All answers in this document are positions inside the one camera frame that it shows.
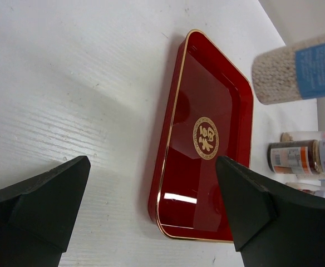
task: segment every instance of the white surface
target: white surface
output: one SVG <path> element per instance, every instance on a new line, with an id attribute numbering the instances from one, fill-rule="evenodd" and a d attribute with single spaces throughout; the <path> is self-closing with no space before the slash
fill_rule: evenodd
<path id="1" fill-rule="evenodd" d="M 285 43 L 325 34 L 325 0 L 260 0 Z M 318 99 L 318 126 L 325 130 L 325 98 Z"/>
<path id="2" fill-rule="evenodd" d="M 259 2 L 35 2 L 0 1 L 0 188 L 89 156 L 60 266 L 243 266 L 232 244 L 162 238 L 146 203 L 178 44 L 199 28 L 250 79 L 283 44 Z M 256 102 L 252 169 L 271 175 L 281 131 L 316 128 L 314 101 Z"/>

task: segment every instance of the red tray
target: red tray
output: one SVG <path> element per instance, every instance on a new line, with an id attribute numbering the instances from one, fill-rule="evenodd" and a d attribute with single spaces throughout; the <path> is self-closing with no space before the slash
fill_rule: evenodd
<path id="1" fill-rule="evenodd" d="M 149 214 L 173 239 L 233 241 L 215 172 L 217 156 L 249 167 L 253 93 L 208 37 L 180 45 L 166 108 Z"/>

